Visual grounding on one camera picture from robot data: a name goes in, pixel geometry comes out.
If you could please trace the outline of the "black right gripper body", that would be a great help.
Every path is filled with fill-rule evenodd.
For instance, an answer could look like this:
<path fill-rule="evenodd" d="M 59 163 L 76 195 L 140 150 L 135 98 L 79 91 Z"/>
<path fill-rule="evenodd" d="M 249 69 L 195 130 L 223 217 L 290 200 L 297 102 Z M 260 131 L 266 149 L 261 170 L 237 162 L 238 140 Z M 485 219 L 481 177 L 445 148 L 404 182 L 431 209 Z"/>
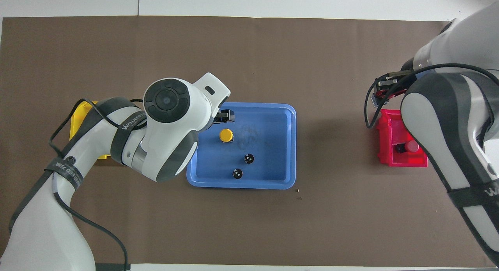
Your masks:
<path fill-rule="evenodd" d="M 417 81 L 417 76 L 412 69 L 388 73 L 389 79 L 395 79 L 401 89 L 408 89 Z"/>

